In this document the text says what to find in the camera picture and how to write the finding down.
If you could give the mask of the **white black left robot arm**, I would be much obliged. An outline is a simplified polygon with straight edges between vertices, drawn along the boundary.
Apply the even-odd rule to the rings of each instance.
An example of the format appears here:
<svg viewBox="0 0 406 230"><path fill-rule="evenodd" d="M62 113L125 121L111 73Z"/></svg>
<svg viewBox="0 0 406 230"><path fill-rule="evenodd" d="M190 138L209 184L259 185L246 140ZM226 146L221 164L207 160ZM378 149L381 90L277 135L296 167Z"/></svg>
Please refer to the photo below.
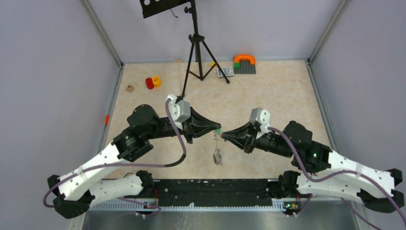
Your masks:
<svg viewBox="0 0 406 230"><path fill-rule="evenodd" d="M129 126L96 156L68 174L50 176L48 193L55 195L51 208L72 219L108 200L137 195L148 198L154 181L147 164L140 164L140 171L122 179L108 180L106 176L120 167L136 166L136 160L153 149L153 139L177 137L185 149L186 143L221 127L183 100L167 99L165 110L166 117L160 117L152 106L138 106L127 119Z"/></svg>

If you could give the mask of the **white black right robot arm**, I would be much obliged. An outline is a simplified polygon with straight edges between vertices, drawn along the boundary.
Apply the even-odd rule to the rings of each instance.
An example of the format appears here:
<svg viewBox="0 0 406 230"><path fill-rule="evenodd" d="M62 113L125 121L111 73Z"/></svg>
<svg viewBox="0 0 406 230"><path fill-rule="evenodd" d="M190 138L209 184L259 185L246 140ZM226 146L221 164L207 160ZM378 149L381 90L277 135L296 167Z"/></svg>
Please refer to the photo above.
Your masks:
<svg viewBox="0 0 406 230"><path fill-rule="evenodd" d="M247 123L221 137L245 153L259 149L291 159L297 171L279 176L271 187L275 198L334 196L380 213L393 213L405 205L404 194L396 190L403 180L400 170L380 171L353 161L313 141L312 132L295 121L284 130Z"/></svg>

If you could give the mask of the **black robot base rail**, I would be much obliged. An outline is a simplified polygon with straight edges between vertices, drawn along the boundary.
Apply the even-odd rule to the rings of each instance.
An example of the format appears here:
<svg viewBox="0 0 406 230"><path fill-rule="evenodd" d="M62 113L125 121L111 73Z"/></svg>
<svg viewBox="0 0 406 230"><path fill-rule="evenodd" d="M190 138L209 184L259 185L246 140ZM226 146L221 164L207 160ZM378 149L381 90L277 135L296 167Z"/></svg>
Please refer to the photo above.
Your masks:
<svg viewBox="0 0 406 230"><path fill-rule="evenodd" d="M145 192L132 195L137 200L151 199L159 207L180 208L254 208L271 207L275 200L309 198L300 194L288 171L278 179L159 179Z"/></svg>

